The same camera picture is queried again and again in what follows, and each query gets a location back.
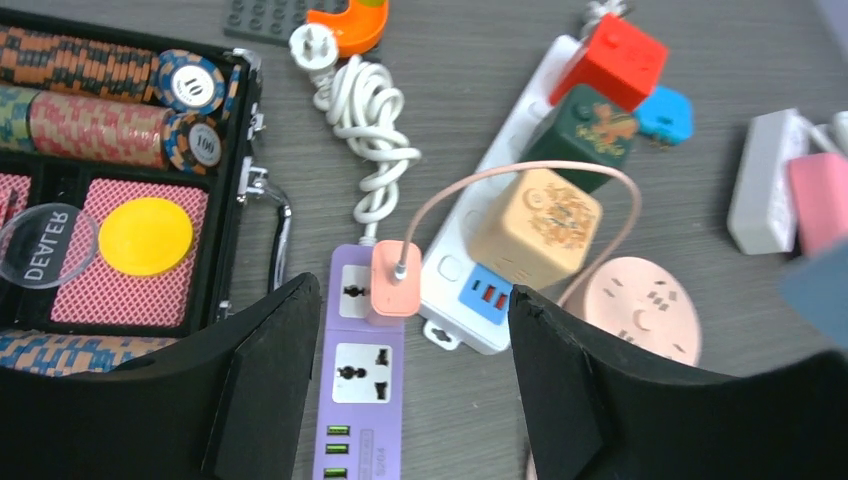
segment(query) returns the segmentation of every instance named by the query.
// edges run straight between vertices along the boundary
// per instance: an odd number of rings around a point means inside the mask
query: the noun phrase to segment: blue plug
[[[679,145],[695,133],[692,103],[682,93],[658,85],[633,112],[639,133],[661,145]]]

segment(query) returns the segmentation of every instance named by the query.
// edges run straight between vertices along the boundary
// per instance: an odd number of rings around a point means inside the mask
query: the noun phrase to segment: gray desk
[[[359,199],[356,184],[372,166],[332,138],[312,108],[312,88],[285,50],[221,34],[222,3],[0,0],[260,52],[269,130],[259,157],[295,202],[290,269],[326,282],[333,249],[361,234],[351,210]],[[576,33],[584,3],[394,1],[383,55],[406,94],[399,128],[427,161],[401,181],[401,205],[381,225],[383,238],[399,238],[421,202],[474,169],[551,40]],[[825,347],[777,297],[774,285],[785,259],[742,256],[724,224],[752,116],[797,106],[821,121],[848,108],[848,68],[838,48],[812,5],[797,0],[640,0],[631,20],[671,48],[663,82],[690,96],[698,132],[668,153],[641,143],[630,158],[627,172],[642,186],[646,211],[619,253],[652,259],[687,286],[703,318],[705,368],[746,374]],[[601,237],[609,239],[626,215],[626,194],[609,185],[599,198],[608,212]],[[425,220],[419,245],[428,245],[449,207]],[[234,292],[238,307],[262,295],[272,219],[261,206],[247,212]],[[262,255],[245,253],[250,251]],[[486,357],[466,347],[447,353],[419,331],[420,322],[409,324],[404,479],[518,478],[526,438],[511,355]],[[307,401],[296,480],[307,480],[311,470],[316,393]]]

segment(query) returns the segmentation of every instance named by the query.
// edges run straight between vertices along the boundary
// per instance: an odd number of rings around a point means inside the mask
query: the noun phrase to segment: pink charger
[[[790,160],[787,169],[801,251],[813,256],[848,236],[848,160],[819,153]]]

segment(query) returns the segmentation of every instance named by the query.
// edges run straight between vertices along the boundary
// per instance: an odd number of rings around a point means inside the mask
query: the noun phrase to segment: green usb port
[[[327,445],[325,451],[329,454],[343,455],[348,453],[348,445],[346,443],[331,443]]]
[[[347,478],[346,468],[325,468],[324,480],[345,480]]]
[[[333,435],[335,437],[349,437],[350,427],[345,427],[343,425],[329,426],[327,427],[327,435]]]

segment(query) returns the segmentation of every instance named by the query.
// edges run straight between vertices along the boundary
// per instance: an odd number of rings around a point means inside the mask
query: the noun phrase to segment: charger
[[[615,102],[589,85],[576,85],[539,122],[519,162],[561,157],[620,170],[638,131],[639,122]],[[609,176],[594,172],[558,173],[586,193],[609,180]]]
[[[409,248],[405,265],[410,273],[397,278],[395,267],[403,242],[383,240],[374,246],[371,255],[371,311],[365,318],[371,325],[402,324],[421,308],[421,250],[415,244]]]
[[[527,170],[489,207],[468,254],[510,283],[540,290],[583,266],[602,212],[557,173]]]

